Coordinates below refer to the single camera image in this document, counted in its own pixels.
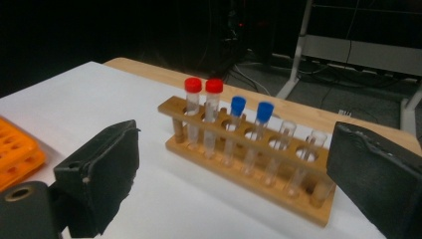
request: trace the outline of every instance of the metal stand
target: metal stand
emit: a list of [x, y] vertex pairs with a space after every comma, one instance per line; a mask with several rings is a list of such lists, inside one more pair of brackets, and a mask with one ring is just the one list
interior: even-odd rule
[[289, 80], [285, 83], [285, 85], [282, 87], [282, 89], [277, 93], [276, 97], [279, 99], [286, 99], [299, 81], [298, 79], [299, 64], [301, 63], [302, 50], [305, 45], [305, 36], [307, 35], [308, 22], [310, 21], [312, 7], [313, 7], [313, 0], [307, 0], [307, 6], [305, 7], [305, 13], [304, 13], [304, 19], [302, 20], [301, 32], [298, 37], [298, 44], [296, 45], [295, 58], [293, 60], [291, 76]]
[[416, 136], [416, 118], [415, 109], [422, 100], [422, 83], [413, 97], [404, 99], [401, 102], [400, 109], [400, 128], [404, 131], [408, 131]]

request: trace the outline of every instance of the red-capped test tube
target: red-capped test tube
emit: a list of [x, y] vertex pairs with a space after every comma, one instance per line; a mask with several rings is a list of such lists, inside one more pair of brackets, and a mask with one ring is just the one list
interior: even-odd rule
[[[198, 78], [188, 78], [185, 80], [186, 91], [186, 114], [188, 116], [195, 116], [199, 113], [199, 93], [202, 91], [202, 82]], [[187, 138], [189, 141], [189, 148], [196, 148], [198, 146], [198, 126], [187, 125]]]
[[[220, 94], [223, 92], [223, 81], [220, 79], [210, 79], [205, 83], [207, 100], [205, 102], [206, 122], [214, 122], [218, 116], [218, 105], [220, 104]], [[205, 157], [211, 158], [214, 155], [215, 133], [209, 130], [204, 131]]]

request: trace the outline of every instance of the blue-capped test tube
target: blue-capped test tube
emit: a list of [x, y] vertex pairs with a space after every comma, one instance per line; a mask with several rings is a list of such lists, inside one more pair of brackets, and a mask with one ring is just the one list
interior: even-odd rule
[[[232, 99], [231, 110], [230, 110], [230, 122], [227, 124], [226, 129], [228, 131], [236, 130], [239, 125], [242, 115], [243, 109], [245, 108], [246, 100], [242, 97], [234, 97]], [[230, 138], [226, 138], [226, 143], [224, 146], [224, 154], [222, 163], [228, 167], [233, 165], [233, 149], [235, 146], [235, 142]]]
[[[260, 140], [263, 137], [268, 121], [273, 114], [273, 110], [274, 106], [269, 102], [260, 102], [258, 104], [257, 118], [255, 119], [254, 129], [251, 133], [251, 140]], [[245, 175], [251, 175], [253, 173], [257, 155], [258, 152], [255, 149], [248, 149], [242, 167], [242, 172]]]
[[[198, 78], [188, 78], [184, 82], [186, 91], [186, 114], [195, 116], [199, 113], [199, 93], [202, 91], [202, 82]], [[198, 145], [198, 131], [196, 125], [187, 125], [188, 147], [196, 149]]]
[[[205, 102], [205, 122], [214, 122], [218, 116], [218, 105], [220, 104], [220, 93], [223, 92], [223, 81], [210, 79], [205, 83], [207, 99]], [[211, 158], [214, 155], [215, 133], [210, 130], [204, 131], [205, 157]]]

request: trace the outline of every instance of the wooden test tube rack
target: wooden test tube rack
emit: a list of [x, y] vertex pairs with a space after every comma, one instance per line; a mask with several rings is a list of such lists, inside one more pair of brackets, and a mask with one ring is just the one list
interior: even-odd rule
[[[273, 149], [270, 141], [280, 137], [277, 131], [266, 129], [264, 137], [261, 140], [253, 141], [245, 137], [245, 134], [252, 130], [254, 124], [242, 119], [240, 126], [235, 131], [228, 131], [225, 125], [230, 121], [231, 117], [227, 114], [226, 109], [222, 109], [214, 122], [204, 122], [204, 107], [200, 107], [196, 116], [187, 116], [185, 114], [186, 101], [178, 97], [171, 97], [158, 107], [158, 111], [167, 116], [172, 117], [175, 135], [166, 142], [168, 150], [173, 151], [180, 156], [193, 161], [225, 178], [244, 186], [245, 188], [283, 206], [306, 219], [324, 227], [328, 222], [329, 214], [334, 196], [332, 188], [327, 199], [321, 207], [311, 204], [311, 197], [316, 185], [320, 181], [331, 181], [326, 175], [326, 160], [328, 151], [324, 148], [318, 151], [317, 159], [314, 162], [306, 162], [297, 157], [297, 150], [306, 145], [303, 140], [293, 138], [290, 146], [286, 150]], [[187, 129], [183, 123], [191, 123], [197, 125], [199, 129], [198, 146], [196, 149], [188, 147]], [[207, 159], [204, 155], [205, 148], [202, 145], [203, 131], [211, 130], [216, 133], [215, 153], [211, 159]], [[233, 160], [231, 167], [227, 167], [221, 163], [223, 158], [225, 138], [230, 138], [236, 142], [234, 148]], [[250, 176], [241, 172], [243, 159], [248, 148], [253, 148], [259, 152], [255, 162], [254, 173]], [[268, 186], [263, 181], [265, 169], [271, 158], [281, 161], [281, 165], [273, 185]], [[305, 168], [308, 175], [300, 188], [298, 197], [292, 198], [284, 189], [290, 177], [296, 168]]]

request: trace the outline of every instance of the wooden table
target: wooden table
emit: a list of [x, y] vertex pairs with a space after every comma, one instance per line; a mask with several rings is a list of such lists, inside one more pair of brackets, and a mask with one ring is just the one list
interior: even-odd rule
[[[184, 88], [184, 80], [188, 77], [191, 77], [186, 74], [166, 70], [126, 58], [116, 58], [106, 62], [105, 65], [181, 89]], [[246, 107], [251, 110], [257, 108], [258, 102], [268, 101], [275, 105], [275, 115], [280, 116], [282, 119], [292, 120], [299, 124], [307, 125], [309, 127], [323, 130], [329, 133], [332, 133], [334, 125], [337, 121], [353, 123], [371, 129], [378, 134], [396, 142], [397, 144], [413, 151], [414, 153], [422, 155], [422, 150], [418, 140], [412, 134], [396, 128], [391, 128], [360, 119], [340, 116], [320, 109], [307, 107], [297, 103], [269, 97], [231, 86], [225, 86], [224, 92], [221, 94], [221, 99], [225, 102], [231, 102], [232, 97], [236, 95], [244, 96], [247, 98], [248, 103]]]

